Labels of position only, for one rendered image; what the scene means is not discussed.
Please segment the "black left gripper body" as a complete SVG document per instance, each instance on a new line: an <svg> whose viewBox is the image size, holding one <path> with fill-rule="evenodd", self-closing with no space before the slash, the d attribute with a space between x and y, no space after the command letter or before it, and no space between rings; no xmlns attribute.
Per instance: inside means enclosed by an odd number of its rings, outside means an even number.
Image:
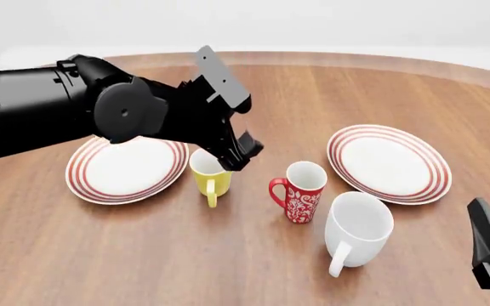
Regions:
<svg viewBox="0 0 490 306"><path fill-rule="evenodd" d="M204 79L183 81L177 87L178 118L186 124L191 142L217 156L243 156L231 125L234 110Z"/></svg>

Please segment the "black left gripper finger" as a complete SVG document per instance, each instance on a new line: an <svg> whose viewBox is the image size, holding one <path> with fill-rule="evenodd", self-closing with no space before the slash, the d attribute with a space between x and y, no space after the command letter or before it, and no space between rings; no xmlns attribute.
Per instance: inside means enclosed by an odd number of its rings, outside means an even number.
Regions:
<svg viewBox="0 0 490 306"><path fill-rule="evenodd" d="M216 150L215 156L226 171L242 171L250 162L250 158L239 144Z"/></svg>
<svg viewBox="0 0 490 306"><path fill-rule="evenodd" d="M247 158L256 157L264 149L264 145L254 139L248 130L245 130L237 141L242 153Z"/></svg>

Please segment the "yellow mug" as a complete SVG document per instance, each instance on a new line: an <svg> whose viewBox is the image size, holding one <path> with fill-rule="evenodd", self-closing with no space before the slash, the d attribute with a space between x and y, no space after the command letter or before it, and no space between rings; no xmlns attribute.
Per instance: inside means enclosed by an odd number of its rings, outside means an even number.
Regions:
<svg viewBox="0 0 490 306"><path fill-rule="evenodd" d="M230 188L232 172L224 170L218 160L203 149L195 150L189 158L199 192L207 197L210 208L217 207L219 196Z"/></svg>

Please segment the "red patterned mug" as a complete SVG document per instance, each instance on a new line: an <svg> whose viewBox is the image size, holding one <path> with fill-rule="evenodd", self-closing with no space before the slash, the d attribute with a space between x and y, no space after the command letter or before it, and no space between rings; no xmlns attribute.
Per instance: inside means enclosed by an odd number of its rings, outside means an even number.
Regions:
<svg viewBox="0 0 490 306"><path fill-rule="evenodd" d="M270 181L271 199L294 224L308 224L314 217L327 184L325 170L314 162L297 161L289 165L285 178Z"/></svg>

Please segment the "white plate with red rings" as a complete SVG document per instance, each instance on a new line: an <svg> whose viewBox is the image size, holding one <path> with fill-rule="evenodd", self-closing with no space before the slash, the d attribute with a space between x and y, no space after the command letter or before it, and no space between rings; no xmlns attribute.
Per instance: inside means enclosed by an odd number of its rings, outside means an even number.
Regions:
<svg viewBox="0 0 490 306"><path fill-rule="evenodd" d="M185 171L187 144L138 137L110 144L93 137L71 156L66 184L75 196L100 205L142 201L160 193Z"/></svg>
<svg viewBox="0 0 490 306"><path fill-rule="evenodd" d="M344 127L329 139L327 158L348 185L390 203L432 203L445 196L453 182L451 169L439 152L393 127Z"/></svg>

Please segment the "white mug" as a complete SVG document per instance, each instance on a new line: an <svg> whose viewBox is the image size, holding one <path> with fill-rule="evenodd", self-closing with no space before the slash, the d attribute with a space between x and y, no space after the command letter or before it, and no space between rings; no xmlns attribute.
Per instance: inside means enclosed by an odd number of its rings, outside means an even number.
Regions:
<svg viewBox="0 0 490 306"><path fill-rule="evenodd" d="M331 256L328 273L339 277L344 267L361 267L374 259L394 229L390 209L358 191L334 198L325 224L324 240Z"/></svg>

